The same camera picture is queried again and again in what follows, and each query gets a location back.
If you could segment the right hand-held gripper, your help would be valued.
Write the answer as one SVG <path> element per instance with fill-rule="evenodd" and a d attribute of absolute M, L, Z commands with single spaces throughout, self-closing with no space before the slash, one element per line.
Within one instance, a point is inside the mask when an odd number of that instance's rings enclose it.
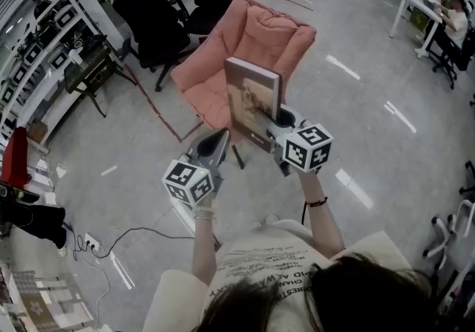
<path fill-rule="evenodd" d="M 316 174 L 328 161 L 333 136 L 320 123 L 312 123 L 288 105 L 281 105 L 278 122 L 260 109 L 254 118 L 265 131 L 267 152 L 284 177 L 293 172 Z"/>

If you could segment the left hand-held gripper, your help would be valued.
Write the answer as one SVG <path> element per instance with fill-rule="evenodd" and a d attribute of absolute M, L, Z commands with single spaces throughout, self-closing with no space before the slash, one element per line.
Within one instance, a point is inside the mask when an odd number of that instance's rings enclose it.
<path fill-rule="evenodd" d="M 162 182 L 169 195 L 191 209 L 209 195 L 216 196 L 223 178 L 219 166 L 231 140 L 227 128 L 212 129 L 196 137 L 188 151 L 168 166 Z"/>

